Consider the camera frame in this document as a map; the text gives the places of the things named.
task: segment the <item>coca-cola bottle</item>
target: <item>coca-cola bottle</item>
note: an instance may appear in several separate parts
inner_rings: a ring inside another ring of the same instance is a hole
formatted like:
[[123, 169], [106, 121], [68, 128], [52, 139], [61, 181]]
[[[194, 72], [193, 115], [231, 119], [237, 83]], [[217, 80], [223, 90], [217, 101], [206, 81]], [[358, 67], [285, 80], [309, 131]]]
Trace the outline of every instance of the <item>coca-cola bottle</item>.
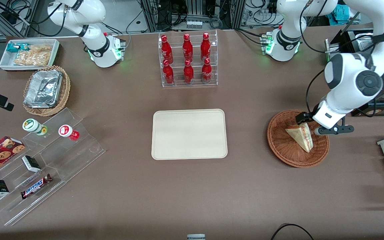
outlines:
[[202, 82], [204, 84], [209, 84], [211, 81], [211, 65], [210, 59], [206, 58], [204, 60], [204, 66], [202, 66]]
[[193, 84], [193, 68], [190, 60], [185, 60], [185, 68], [183, 68], [183, 74], [185, 75], [185, 83], [188, 85]]
[[161, 50], [163, 52], [164, 59], [168, 60], [168, 64], [173, 63], [173, 52], [171, 50], [171, 45], [167, 41], [167, 36], [162, 35], [161, 41], [163, 42], [163, 45], [161, 46]]
[[201, 61], [204, 61], [206, 58], [210, 57], [210, 40], [209, 34], [205, 32], [202, 35], [202, 43], [201, 43]]
[[173, 85], [174, 73], [167, 59], [164, 59], [163, 65], [164, 65], [163, 67], [164, 78], [166, 79], [166, 82], [168, 85]]
[[185, 60], [193, 61], [193, 46], [190, 41], [189, 34], [183, 35], [183, 55], [185, 56]]

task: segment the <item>bottle cap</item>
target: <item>bottle cap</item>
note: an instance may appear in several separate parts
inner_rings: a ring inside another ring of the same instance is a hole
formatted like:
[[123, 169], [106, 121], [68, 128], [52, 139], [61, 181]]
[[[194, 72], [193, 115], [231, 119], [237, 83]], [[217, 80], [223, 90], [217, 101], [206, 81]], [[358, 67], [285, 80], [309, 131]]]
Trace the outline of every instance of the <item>bottle cap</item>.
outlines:
[[73, 132], [73, 129], [69, 125], [63, 125], [59, 128], [59, 135], [62, 137], [69, 137]]
[[26, 119], [26, 121], [24, 121], [22, 125], [23, 130], [28, 132], [35, 132], [36, 130], [38, 130], [39, 126], [40, 123], [33, 118]]

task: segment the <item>beige tray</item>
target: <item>beige tray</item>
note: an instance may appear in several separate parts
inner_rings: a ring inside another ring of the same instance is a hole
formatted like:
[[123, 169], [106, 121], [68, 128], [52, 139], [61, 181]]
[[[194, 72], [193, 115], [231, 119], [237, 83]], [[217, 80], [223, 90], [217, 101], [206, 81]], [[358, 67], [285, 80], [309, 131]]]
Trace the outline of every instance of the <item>beige tray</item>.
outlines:
[[226, 126], [221, 109], [157, 111], [152, 130], [155, 160], [224, 158]]

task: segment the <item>aluminum foil container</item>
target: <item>aluminum foil container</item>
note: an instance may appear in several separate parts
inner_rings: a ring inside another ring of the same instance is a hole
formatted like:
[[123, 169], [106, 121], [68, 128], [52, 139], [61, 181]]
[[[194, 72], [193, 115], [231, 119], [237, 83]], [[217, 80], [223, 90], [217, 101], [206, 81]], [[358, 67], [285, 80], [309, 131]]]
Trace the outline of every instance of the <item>aluminum foil container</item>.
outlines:
[[58, 102], [62, 79], [63, 74], [57, 70], [35, 73], [23, 103], [30, 108], [54, 108]]

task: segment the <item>white tray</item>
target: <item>white tray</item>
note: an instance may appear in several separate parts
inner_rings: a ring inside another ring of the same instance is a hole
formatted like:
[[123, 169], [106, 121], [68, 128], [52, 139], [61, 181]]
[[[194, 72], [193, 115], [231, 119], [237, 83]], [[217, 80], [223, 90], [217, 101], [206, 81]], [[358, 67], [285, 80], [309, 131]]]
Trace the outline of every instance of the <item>white tray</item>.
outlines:
[[[28, 43], [33, 45], [51, 45], [53, 49], [51, 50], [50, 59], [48, 61], [47, 66], [52, 66], [54, 63], [54, 60], [57, 55], [57, 50], [60, 45], [60, 43], [55, 39], [18, 39], [18, 40], [10, 40], [7, 43]], [[41, 68], [44, 68], [43, 66], [20, 66], [20, 65], [14, 65], [14, 60], [17, 57], [17, 53], [11, 53], [8, 51], [4, 51], [3, 56], [0, 61], [0, 68], [6, 71], [30, 71], [30, 70], [38, 70]]]
[[155, 160], [224, 158], [226, 125], [221, 109], [157, 111], [152, 130]]

